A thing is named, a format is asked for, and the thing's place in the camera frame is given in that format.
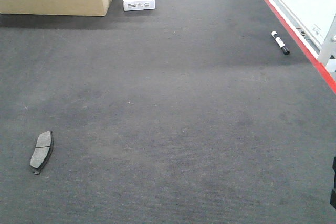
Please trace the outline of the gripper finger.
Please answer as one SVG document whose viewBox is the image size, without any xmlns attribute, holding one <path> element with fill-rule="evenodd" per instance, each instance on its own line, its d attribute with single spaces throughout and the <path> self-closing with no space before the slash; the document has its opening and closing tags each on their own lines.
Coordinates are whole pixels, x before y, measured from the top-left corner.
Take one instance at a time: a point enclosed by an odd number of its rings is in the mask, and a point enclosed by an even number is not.
<svg viewBox="0 0 336 224">
<path fill-rule="evenodd" d="M 334 183 L 333 183 L 333 188 L 332 188 L 331 196 L 330 196 L 330 205 L 333 208 L 336 208 L 336 157 L 334 157 L 333 159 L 332 169 L 334 171 Z"/>
</svg>

